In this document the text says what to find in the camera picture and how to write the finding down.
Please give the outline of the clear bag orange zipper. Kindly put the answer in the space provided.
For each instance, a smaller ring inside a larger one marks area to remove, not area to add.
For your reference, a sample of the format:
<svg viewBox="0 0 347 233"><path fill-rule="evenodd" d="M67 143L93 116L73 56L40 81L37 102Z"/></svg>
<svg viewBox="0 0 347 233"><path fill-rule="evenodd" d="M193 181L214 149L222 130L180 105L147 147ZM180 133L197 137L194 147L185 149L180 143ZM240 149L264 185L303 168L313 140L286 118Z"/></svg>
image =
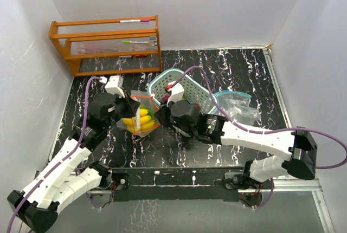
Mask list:
<svg viewBox="0 0 347 233"><path fill-rule="evenodd" d="M131 99L140 103L139 108L135 112L136 115L131 118L121 119L117 122L117 127L121 130L129 131L134 136L143 138L160 125L155 117L155 113L159 108L154 103L153 94L148 92L132 90Z"/></svg>

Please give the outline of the yellow banana bunch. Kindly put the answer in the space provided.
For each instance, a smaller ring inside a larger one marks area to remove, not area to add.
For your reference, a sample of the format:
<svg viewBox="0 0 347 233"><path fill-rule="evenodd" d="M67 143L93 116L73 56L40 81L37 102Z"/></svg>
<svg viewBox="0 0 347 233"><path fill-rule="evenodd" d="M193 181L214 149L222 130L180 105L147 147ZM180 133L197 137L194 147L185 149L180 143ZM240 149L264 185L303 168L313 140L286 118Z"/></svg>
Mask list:
<svg viewBox="0 0 347 233"><path fill-rule="evenodd" d="M126 125L126 129L131 133L146 132L153 129L156 125L154 112L145 108L140 108L139 118L122 118L122 122Z"/></svg>

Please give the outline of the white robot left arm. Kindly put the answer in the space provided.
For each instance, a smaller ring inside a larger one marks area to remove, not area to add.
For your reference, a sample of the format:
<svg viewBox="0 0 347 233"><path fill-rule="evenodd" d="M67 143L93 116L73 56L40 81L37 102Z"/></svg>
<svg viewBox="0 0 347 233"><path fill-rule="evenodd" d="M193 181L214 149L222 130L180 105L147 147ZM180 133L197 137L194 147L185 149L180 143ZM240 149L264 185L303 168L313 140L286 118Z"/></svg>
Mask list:
<svg viewBox="0 0 347 233"><path fill-rule="evenodd" d="M68 181L76 167L106 139L108 130L122 118L132 118L140 103L128 95L98 94L85 103L84 114L59 153L44 170L21 191L13 190L7 201L13 211L11 221L19 218L33 232L47 232L59 213L93 188L106 189L112 176L108 167L95 162Z"/></svg>

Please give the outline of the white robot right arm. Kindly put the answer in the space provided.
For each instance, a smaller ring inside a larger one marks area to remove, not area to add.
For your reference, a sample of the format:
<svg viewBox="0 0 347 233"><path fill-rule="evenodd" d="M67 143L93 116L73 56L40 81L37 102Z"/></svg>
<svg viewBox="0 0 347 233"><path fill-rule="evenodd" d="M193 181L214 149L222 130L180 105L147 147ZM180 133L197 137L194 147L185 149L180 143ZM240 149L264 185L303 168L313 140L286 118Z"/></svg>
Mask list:
<svg viewBox="0 0 347 233"><path fill-rule="evenodd" d="M219 115L202 114L197 104L185 100L162 104L155 117L163 127L204 144L238 145L271 154L263 160L247 161L241 173L226 173L223 184L227 189L256 188L280 176L302 180L313 180L316 176L317 145L310 132L276 133L242 127Z"/></svg>

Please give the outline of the clear bag blue zipper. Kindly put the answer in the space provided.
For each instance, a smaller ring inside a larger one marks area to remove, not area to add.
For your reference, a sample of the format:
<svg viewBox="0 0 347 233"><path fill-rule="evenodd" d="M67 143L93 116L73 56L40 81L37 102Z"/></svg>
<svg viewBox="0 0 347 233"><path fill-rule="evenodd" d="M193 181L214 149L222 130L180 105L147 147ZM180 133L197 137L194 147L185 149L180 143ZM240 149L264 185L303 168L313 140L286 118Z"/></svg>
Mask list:
<svg viewBox="0 0 347 233"><path fill-rule="evenodd" d="M253 126L261 120L259 110L250 106L251 95L229 90L222 90L214 95L219 107L237 122Z"/></svg>

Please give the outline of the light green plastic basket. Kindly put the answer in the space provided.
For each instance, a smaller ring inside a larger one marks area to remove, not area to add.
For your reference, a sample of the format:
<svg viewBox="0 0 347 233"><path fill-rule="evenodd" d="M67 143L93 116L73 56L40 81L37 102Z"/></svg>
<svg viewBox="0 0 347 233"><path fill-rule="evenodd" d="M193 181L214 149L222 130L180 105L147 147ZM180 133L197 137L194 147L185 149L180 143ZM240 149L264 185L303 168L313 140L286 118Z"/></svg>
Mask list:
<svg viewBox="0 0 347 233"><path fill-rule="evenodd" d="M161 99L168 95L165 88L176 81L183 74L182 70L171 68L163 71L155 79L153 79L147 88L150 95L154 95L154 102L159 106ZM213 104L209 91L194 81L188 74L179 82L183 89L183 99L189 103L196 103L200 106L200 112L205 114L213 114L216 112L216 106Z"/></svg>

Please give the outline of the orange wooden shelf rack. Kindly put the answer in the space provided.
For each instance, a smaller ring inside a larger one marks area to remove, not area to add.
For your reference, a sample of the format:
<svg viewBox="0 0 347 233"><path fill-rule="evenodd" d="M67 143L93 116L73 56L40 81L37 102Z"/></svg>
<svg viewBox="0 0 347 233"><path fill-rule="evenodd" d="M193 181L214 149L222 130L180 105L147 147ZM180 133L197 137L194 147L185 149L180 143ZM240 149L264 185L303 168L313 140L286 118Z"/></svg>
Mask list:
<svg viewBox="0 0 347 233"><path fill-rule="evenodd" d="M119 23L120 20L131 19L150 19L150 22ZM149 41L150 36L157 36L157 46L122 43L122 40ZM48 37L75 77L162 71L157 15L105 20L53 21ZM85 60L116 59L123 59L125 63L131 63L131 66L121 65L111 70L82 71L81 69Z"/></svg>

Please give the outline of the green pen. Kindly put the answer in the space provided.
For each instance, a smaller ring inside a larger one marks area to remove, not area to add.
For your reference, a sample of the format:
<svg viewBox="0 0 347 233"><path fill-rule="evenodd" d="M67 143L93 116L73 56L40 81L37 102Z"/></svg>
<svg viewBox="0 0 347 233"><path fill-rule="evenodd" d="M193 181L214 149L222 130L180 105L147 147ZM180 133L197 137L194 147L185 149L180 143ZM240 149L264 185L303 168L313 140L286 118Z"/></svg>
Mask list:
<svg viewBox="0 0 347 233"><path fill-rule="evenodd" d="M150 41L131 41L131 40L122 40L124 44L150 44Z"/></svg>

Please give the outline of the small grey box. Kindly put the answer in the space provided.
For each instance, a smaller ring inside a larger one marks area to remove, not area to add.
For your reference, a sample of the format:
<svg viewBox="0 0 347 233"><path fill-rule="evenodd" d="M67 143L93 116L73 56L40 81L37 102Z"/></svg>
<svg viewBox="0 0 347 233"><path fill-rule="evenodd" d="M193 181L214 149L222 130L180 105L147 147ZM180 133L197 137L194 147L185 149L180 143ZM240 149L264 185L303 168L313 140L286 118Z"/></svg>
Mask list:
<svg viewBox="0 0 347 233"><path fill-rule="evenodd" d="M157 36L150 36L149 39L149 44L151 46L155 47L158 45Z"/></svg>

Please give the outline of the pink white pen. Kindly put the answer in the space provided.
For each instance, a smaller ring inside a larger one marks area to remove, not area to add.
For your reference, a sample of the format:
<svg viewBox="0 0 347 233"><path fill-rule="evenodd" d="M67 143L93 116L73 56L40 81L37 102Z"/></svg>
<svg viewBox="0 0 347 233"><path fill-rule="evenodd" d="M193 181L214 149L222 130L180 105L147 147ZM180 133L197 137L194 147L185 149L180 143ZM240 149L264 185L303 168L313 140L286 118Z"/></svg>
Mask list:
<svg viewBox="0 0 347 233"><path fill-rule="evenodd" d="M150 19L131 19L131 20L120 20L119 23L141 23L150 22Z"/></svg>

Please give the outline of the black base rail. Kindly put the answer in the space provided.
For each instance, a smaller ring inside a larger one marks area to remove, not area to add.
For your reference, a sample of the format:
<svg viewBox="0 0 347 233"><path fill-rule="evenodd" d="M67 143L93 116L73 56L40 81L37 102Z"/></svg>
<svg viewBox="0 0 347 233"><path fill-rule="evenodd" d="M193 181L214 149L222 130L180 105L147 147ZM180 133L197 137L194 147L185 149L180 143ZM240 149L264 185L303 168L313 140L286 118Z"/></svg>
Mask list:
<svg viewBox="0 0 347 233"><path fill-rule="evenodd" d="M114 168L113 201L215 199L238 202L238 191L226 186L224 179L241 172L240 168L232 167Z"/></svg>

